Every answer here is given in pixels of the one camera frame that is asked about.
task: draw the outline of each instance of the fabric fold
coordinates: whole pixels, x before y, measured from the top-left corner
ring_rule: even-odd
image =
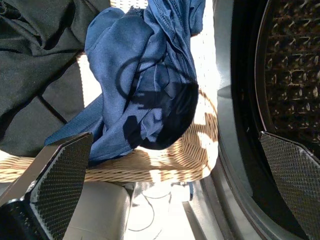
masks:
[[[204,7],[204,0],[149,0],[145,10],[101,12],[89,25],[85,52],[102,94],[45,144],[93,132],[90,166],[139,145],[172,145],[195,115],[190,38],[202,30]]]

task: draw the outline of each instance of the navy blue shirt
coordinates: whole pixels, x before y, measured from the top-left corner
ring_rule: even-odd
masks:
[[[195,115],[190,38],[202,30],[204,8],[204,0],[149,0],[145,10],[102,11],[85,41],[102,94],[45,144],[92,132],[90,166],[139,145],[160,150],[173,144]]]

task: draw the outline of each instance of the white floor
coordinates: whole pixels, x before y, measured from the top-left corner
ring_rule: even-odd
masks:
[[[195,240],[181,193],[169,183],[140,183],[135,195],[125,240]]]

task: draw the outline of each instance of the laundry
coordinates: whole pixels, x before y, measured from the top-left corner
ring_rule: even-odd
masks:
[[[90,22],[109,6],[107,0],[0,0],[1,150],[34,157],[84,109],[76,55]]]
[[[145,10],[101,12],[85,52],[102,94],[45,144],[92,132],[89,166],[137,146],[164,149],[191,124],[198,101],[192,35],[202,30],[204,0],[149,0]]]

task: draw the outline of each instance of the wicker basket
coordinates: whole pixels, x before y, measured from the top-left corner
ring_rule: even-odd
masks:
[[[190,182],[208,176],[218,157],[217,88],[212,1],[206,1],[203,31],[191,39],[191,51],[200,86],[192,125],[171,147],[149,150],[138,147],[117,160],[87,169],[86,181],[105,182]],[[130,6],[144,8],[146,0],[111,0],[111,5],[127,11]],[[85,55],[78,58],[84,104],[100,94],[100,86],[89,69]],[[13,182],[33,158],[0,152],[0,183]]]

